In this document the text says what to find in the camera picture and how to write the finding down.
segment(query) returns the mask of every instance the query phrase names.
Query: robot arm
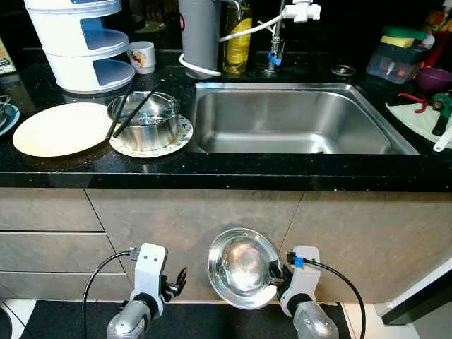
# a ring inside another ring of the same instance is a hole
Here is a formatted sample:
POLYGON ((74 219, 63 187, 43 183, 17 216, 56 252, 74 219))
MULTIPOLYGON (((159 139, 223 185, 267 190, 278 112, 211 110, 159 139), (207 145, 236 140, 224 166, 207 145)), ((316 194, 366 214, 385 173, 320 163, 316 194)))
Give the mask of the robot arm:
POLYGON ((291 274, 285 269, 283 274, 274 278, 284 281, 278 293, 280 305, 287 316, 293 317, 298 338, 339 339, 337 326, 315 302, 314 291, 319 283, 320 271, 305 266, 302 260, 310 258, 319 262, 319 249, 312 246, 296 246, 287 257, 294 273, 291 274))
POLYGON ((131 301, 109 322, 109 339, 143 338, 150 323, 162 316, 165 302, 171 300, 170 293, 176 297, 185 286, 186 268, 181 271, 175 284, 168 283, 167 277, 162 274, 167 258, 166 248, 145 243, 141 249, 134 251, 139 253, 135 259, 135 288, 131 293, 131 301))

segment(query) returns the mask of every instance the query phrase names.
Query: gray cylinder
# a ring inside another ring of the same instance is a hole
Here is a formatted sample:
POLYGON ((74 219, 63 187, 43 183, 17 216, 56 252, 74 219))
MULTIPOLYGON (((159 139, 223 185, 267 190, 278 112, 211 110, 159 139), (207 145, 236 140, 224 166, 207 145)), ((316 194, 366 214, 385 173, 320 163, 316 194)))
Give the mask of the gray cylinder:
MULTIPOLYGON (((220 39, 221 2, 213 0, 179 0, 181 13, 182 47, 184 59, 189 64, 217 70, 218 40, 220 39)), ((211 76, 186 69, 195 79, 211 76)))

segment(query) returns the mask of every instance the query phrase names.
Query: blue clip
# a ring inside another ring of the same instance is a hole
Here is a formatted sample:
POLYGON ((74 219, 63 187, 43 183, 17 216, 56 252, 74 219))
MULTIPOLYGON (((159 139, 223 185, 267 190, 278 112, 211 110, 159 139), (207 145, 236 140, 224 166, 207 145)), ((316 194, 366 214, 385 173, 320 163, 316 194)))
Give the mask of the blue clip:
POLYGON ((298 256, 295 257, 295 267, 303 267, 304 266, 304 260, 303 258, 299 258, 298 256))
POLYGON ((271 54, 271 52, 268 53, 268 60, 273 62, 276 66, 281 65, 281 59, 278 59, 276 56, 271 54))

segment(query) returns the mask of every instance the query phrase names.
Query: drawer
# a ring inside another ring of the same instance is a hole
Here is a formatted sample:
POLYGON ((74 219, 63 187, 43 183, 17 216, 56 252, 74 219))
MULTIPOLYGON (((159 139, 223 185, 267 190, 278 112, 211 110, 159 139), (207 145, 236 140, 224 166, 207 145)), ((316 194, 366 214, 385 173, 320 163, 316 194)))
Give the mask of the drawer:
POLYGON ((0 188, 0 230, 103 231, 82 189, 0 188))
MULTIPOLYGON (((82 300, 88 273, 0 273, 0 284, 25 299, 82 300)), ((91 285, 89 300, 129 300, 132 286, 125 273, 100 273, 91 285)))
MULTIPOLYGON (((0 271, 91 273, 113 253, 105 233, 0 232, 0 271)), ((124 272, 118 260, 104 270, 124 272)))

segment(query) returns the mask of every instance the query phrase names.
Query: green sponge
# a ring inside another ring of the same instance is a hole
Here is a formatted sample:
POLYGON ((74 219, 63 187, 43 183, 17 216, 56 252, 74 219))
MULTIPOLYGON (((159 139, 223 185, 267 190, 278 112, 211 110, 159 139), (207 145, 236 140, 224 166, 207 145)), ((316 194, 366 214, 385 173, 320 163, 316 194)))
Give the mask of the green sponge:
POLYGON ((413 37, 416 40, 423 40, 425 38, 426 32, 423 30, 414 30, 407 27, 398 26, 384 26, 384 35, 389 35, 390 37, 413 37))

